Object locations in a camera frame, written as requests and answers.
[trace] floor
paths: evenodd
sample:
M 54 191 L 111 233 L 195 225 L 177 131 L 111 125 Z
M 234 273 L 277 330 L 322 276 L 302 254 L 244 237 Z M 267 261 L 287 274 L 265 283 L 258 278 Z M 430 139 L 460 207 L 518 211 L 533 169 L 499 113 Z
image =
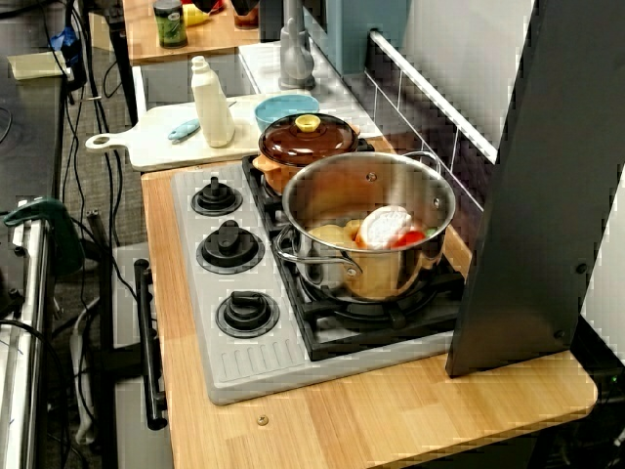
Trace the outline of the floor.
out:
M 106 114 L 106 119 L 110 132 L 118 133 L 128 130 L 130 125 L 130 119 L 126 110 L 126 104 L 124 101 L 123 91 L 120 88 L 110 99 L 104 96 L 102 91 L 102 83 L 104 73 L 108 67 L 114 62 L 114 55 L 107 51 L 99 49 L 94 50 L 94 76 L 100 94 L 102 97 L 102 104 Z M 119 83 L 119 75 L 117 68 L 114 67 L 106 82 L 106 91 L 110 94 L 111 91 Z M 74 92 L 74 98 L 78 100 L 80 98 L 80 92 Z M 75 125 L 76 115 L 78 113 L 79 104 L 76 104 L 68 108 L 68 113 L 72 122 Z M 76 154 L 76 169 L 78 172 L 78 180 L 80 186 L 85 195 L 84 213 L 86 214 L 90 210 L 99 210 L 105 227 L 108 227 L 109 220 L 109 178 L 106 168 L 106 161 L 102 155 L 87 153 L 84 149 L 85 141 L 93 135 L 99 134 L 95 118 L 95 111 L 93 102 L 84 102 L 82 105 L 82 111 L 80 114 L 80 120 L 76 129 L 76 135 L 79 139 L 79 150 Z M 65 167 L 68 163 L 69 149 L 72 142 L 72 133 L 70 126 L 65 120 L 64 123 L 64 136 L 63 136 L 63 155 L 62 155 L 62 188 L 63 178 L 65 173 Z M 120 152 L 122 163 L 122 175 L 123 175 L 123 194 L 117 212 L 116 217 L 116 229 L 120 241 L 120 245 L 129 245 L 146 240 L 146 224 L 144 219 L 143 201 L 141 196 L 141 184 L 139 173 L 133 172 L 130 164 L 125 161 L 125 154 Z M 112 174 L 114 179 L 113 195 L 116 195 L 117 191 L 117 173 L 115 158 L 112 154 L 110 156 Z M 80 218 L 81 214 L 81 197 L 76 182 L 76 177 L 73 170 L 73 160 L 70 162 L 69 171 L 67 174 L 65 184 L 65 196 L 64 203 L 69 211 L 69 214 L 75 218 Z M 78 273 L 72 277 L 63 278 L 62 281 L 57 283 L 55 290 L 55 296 L 61 306 L 63 307 L 63 315 L 60 320 L 55 320 L 53 324 L 53 330 L 68 320 L 75 318 L 83 309 L 83 302 L 81 300 L 81 289 L 83 284 L 83 275 Z M 94 271 L 94 265 L 87 263 L 84 275 L 84 291 L 82 298 L 85 302 L 89 303 L 95 295 L 98 294 L 98 277 Z M 80 328 L 85 325 L 85 321 L 82 321 Z M 69 354 L 69 337 L 71 335 L 71 328 L 68 328 L 61 334 L 59 334 L 55 341 L 55 350 L 60 355 L 63 364 L 66 366 L 65 374 L 71 376 L 72 368 Z M 99 325 L 98 318 L 95 318 L 90 330 L 91 343 L 94 348 L 99 345 Z M 52 366 L 49 372 L 49 408 L 48 413 L 48 428 L 49 436 L 47 442 L 47 463 L 46 467 L 60 467 L 59 461 L 59 443 L 54 440 L 60 434 L 59 425 L 59 411 L 58 411 L 58 396 L 59 396 L 59 381 L 54 372 Z M 73 383 L 68 390 L 70 394 L 70 433 L 72 439 L 75 436 L 75 431 L 78 428 L 78 410 L 76 396 L 73 391 Z M 100 457 L 98 456 L 98 448 L 96 446 L 79 447 L 74 442 L 74 447 L 80 451 L 88 461 L 89 467 L 97 469 L 102 467 Z M 85 467 L 80 458 L 75 452 L 69 457 L 67 469 L 82 468 Z

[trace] stovetop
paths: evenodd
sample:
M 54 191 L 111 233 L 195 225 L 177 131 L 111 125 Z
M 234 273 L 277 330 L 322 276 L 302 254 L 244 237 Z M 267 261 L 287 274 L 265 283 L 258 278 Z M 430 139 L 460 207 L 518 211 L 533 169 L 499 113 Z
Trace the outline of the stovetop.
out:
M 172 178 L 210 400 L 225 405 L 446 352 L 461 276 L 443 260 L 435 276 L 397 302 L 324 298 L 272 254 L 288 219 L 251 165 L 254 157 Z M 224 185 L 233 190 L 228 196 Z M 230 213 L 202 208 L 202 200 L 220 197 Z M 226 252 L 241 265 L 230 266 Z

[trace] wooden shelf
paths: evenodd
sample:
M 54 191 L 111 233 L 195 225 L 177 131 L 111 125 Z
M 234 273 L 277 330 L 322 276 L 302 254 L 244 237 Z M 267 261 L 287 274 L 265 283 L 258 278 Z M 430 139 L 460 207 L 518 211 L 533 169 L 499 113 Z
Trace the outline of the wooden shelf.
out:
M 158 44 L 153 0 L 123 0 L 128 57 L 131 65 L 187 60 L 197 54 L 232 54 L 236 48 L 259 43 L 259 30 L 234 27 L 229 1 L 208 22 L 187 28 L 188 45 L 164 49 Z

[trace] burner grate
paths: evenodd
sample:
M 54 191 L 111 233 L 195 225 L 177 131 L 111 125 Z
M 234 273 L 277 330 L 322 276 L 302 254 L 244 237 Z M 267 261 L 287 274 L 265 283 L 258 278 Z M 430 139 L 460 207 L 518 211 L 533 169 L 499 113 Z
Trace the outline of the burner grate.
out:
M 243 158 L 243 173 L 272 240 L 288 226 L 288 220 L 281 197 L 266 190 L 263 173 L 252 165 L 255 157 Z M 397 301 L 351 303 L 308 286 L 294 264 L 273 257 L 313 362 L 427 337 L 455 326 L 464 278 L 444 258 L 430 277 Z

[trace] blue bowl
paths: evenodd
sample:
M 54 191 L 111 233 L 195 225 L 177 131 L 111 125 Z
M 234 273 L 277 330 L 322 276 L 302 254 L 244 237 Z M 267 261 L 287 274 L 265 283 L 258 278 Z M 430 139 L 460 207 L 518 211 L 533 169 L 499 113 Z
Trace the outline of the blue bowl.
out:
M 319 112 L 319 101 L 307 95 L 279 95 L 264 100 L 254 109 L 261 132 L 265 132 L 277 119 L 303 112 Z

